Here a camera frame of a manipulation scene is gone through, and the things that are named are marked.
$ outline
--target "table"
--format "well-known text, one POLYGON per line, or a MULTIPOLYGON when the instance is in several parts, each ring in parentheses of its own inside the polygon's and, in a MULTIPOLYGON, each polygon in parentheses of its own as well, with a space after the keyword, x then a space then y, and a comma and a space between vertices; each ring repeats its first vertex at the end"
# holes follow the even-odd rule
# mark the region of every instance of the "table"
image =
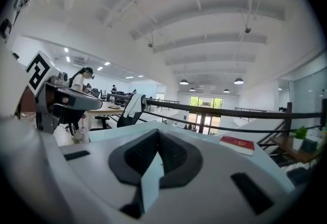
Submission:
MULTIPOLYGON (((139 123, 132 126, 126 126, 121 128, 113 128, 107 130, 99 130, 92 131, 89 133, 89 139, 91 142, 97 142, 101 140, 108 140, 113 138, 118 138, 122 136, 126 136, 129 134, 133 134, 141 131, 148 131, 150 129, 162 129, 162 130, 170 130, 179 132, 182 134, 186 134, 189 137, 202 139, 204 141, 208 141, 214 143, 215 145, 219 144, 220 138, 217 136, 208 136, 192 131, 188 131, 185 129, 173 127, 172 125, 167 125, 164 123, 160 123, 157 121, 150 121, 145 123, 139 123)), ((268 172, 275 180, 277 180, 281 186, 285 189, 286 192, 291 192, 295 189, 294 185, 290 181, 290 179, 286 176, 286 173, 280 169, 280 167, 269 157, 269 155, 260 148, 256 143, 254 144, 255 151, 253 156, 243 155, 254 164, 262 168, 264 171, 268 172)))
POLYGON ((115 115, 122 114, 124 111, 123 107, 117 106, 111 102, 103 102, 102 107, 95 110, 88 110, 86 112, 87 119, 87 130, 91 129, 92 119, 95 116, 106 116, 106 115, 115 115))
POLYGON ((275 137, 270 139, 272 143, 276 144, 280 149, 285 151, 287 154, 295 158, 298 162, 303 164, 310 162, 311 160, 315 159, 319 156, 322 152, 323 147, 316 150, 314 153, 306 153, 304 150, 299 149, 295 150, 292 148, 293 145, 293 137, 286 136, 286 137, 275 137))

